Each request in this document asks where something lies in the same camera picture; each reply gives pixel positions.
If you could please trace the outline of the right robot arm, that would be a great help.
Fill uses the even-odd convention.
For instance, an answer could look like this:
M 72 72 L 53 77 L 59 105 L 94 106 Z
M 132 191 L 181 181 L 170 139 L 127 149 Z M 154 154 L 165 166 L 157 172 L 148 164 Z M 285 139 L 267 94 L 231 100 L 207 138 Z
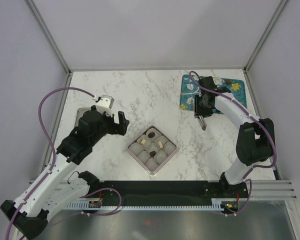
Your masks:
M 260 118 L 252 114 L 238 102 L 231 90 L 225 86 L 218 87 L 211 76 L 193 78 L 197 73 L 191 71 L 189 78 L 197 86 L 200 93 L 194 98 L 194 117 L 198 119 L 202 130 L 206 130 L 206 118 L 211 117 L 214 110 L 225 115 L 237 128 L 235 145 L 236 159 L 231 167 L 220 176 L 218 191 L 223 197 L 231 197 L 237 186 L 255 168 L 271 169 L 263 163 L 269 158 L 277 158 L 274 123 L 269 118 Z

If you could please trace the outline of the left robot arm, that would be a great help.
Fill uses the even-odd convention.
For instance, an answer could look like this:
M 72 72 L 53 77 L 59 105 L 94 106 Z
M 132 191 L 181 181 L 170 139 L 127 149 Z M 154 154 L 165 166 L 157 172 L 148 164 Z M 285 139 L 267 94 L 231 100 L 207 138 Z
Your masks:
M 0 209 L 28 240 L 38 237 L 49 221 L 66 205 L 84 197 L 95 197 L 100 190 L 98 178 L 89 171 L 79 174 L 79 179 L 70 183 L 59 193 L 53 193 L 61 180 L 71 173 L 105 135 L 121 135 L 127 132 L 129 120 L 124 112 L 118 112 L 119 122 L 114 120 L 112 109 L 93 105 L 78 120 L 78 125 L 52 152 L 52 161 L 28 187 L 14 200 L 5 200 Z

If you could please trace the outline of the dark square chocolate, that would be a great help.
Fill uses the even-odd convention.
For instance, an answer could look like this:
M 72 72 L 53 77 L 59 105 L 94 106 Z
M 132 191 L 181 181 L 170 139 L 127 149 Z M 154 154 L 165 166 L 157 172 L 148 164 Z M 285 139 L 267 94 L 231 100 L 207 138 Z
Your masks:
M 149 154 L 150 154 L 151 157 L 154 157 L 154 156 L 156 155 L 156 152 L 155 152 L 155 151 L 152 151 L 152 152 L 150 152 Z

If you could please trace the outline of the metal tweezers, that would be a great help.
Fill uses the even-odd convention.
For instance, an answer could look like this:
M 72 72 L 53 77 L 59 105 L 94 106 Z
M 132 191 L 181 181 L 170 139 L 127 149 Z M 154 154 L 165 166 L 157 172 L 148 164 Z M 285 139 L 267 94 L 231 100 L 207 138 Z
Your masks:
M 198 119 L 198 122 L 199 122 L 199 124 L 200 124 L 201 129 L 202 129 L 203 131 L 205 131 L 206 128 L 207 128 L 207 123 L 206 123 L 206 121 L 205 121 L 205 118 L 199 115 L 199 116 L 197 117 L 197 119 Z

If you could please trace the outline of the white rectangular chocolate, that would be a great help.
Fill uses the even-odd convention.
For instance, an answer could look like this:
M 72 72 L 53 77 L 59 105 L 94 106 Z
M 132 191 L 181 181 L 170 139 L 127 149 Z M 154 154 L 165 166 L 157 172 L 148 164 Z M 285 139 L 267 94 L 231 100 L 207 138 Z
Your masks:
M 164 147 L 161 141 L 158 142 L 158 145 L 159 145 L 160 148 Z

